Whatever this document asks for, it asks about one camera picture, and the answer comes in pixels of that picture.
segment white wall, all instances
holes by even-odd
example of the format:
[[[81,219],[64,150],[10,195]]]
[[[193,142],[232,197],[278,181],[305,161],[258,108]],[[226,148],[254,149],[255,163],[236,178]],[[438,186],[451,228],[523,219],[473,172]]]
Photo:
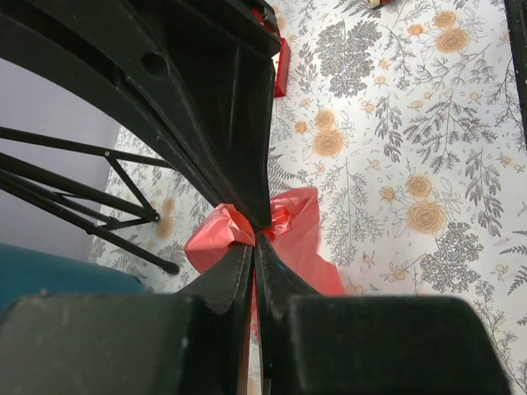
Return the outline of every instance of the white wall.
[[[119,130],[84,100],[3,59],[0,125],[106,147],[113,147]],[[110,171],[100,157],[20,142],[0,139],[0,151],[102,190]],[[86,260],[91,236],[0,190],[0,243]]]

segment black metal frame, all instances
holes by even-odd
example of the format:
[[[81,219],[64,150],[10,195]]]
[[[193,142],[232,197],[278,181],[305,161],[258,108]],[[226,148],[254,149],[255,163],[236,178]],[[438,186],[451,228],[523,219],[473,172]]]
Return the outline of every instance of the black metal frame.
[[[70,224],[78,226],[89,235],[95,235],[115,244],[153,263],[170,274],[177,274],[180,271],[180,268],[175,263],[161,259],[153,253],[149,253],[136,244],[111,232],[112,230],[123,229],[129,226],[156,222],[160,219],[159,214],[153,209],[137,185],[130,179],[118,160],[170,168],[164,160],[4,127],[0,127],[0,139],[104,157],[141,203],[141,206],[3,153],[0,153],[0,189]],[[55,188],[58,191],[44,188],[40,184]],[[129,221],[119,221],[117,218],[106,216],[89,207],[83,206],[71,198],[98,202],[105,206],[132,214],[138,218]],[[87,220],[78,213],[104,222],[104,225],[93,223],[93,221]]]

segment red plastic wrapper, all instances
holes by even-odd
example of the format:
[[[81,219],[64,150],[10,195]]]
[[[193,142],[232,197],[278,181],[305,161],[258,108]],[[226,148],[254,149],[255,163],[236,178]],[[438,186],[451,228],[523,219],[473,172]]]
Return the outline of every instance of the red plastic wrapper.
[[[271,199],[272,225],[263,231],[278,257],[322,295],[344,295],[337,268],[317,254],[320,232],[316,188],[297,188]],[[200,273],[219,261],[232,243],[256,245],[253,228],[233,205],[217,206],[184,246]],[[253,317],[255,298],[253,288]]]

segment blue cushion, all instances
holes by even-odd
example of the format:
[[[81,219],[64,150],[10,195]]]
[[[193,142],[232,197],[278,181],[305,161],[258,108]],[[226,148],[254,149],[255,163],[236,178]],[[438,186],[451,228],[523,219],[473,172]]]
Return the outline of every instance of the blue cushion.
[[[23,295],[146,292],[136,277],[49,253],[0,244],[0,313]]]

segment floral tablecloth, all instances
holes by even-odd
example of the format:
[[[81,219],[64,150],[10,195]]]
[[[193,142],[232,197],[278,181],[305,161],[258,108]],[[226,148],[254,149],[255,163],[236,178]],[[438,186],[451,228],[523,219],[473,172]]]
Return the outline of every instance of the floral tablecloth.
[[[319,251],[349,295],[467,300],[527,394],[527,160],[501,0],[274,6],[292,59],[273,107],[272,194],[318,187]],[[152,154],[126,130],[116,148]],[[176,291],[197,276],[183,245],[211,207],[172,170],[126,166],[162,219],[121,234],[183,269],[169,276],[99,239],[91,260]],[[108,190],[133,200],[115,173]]]

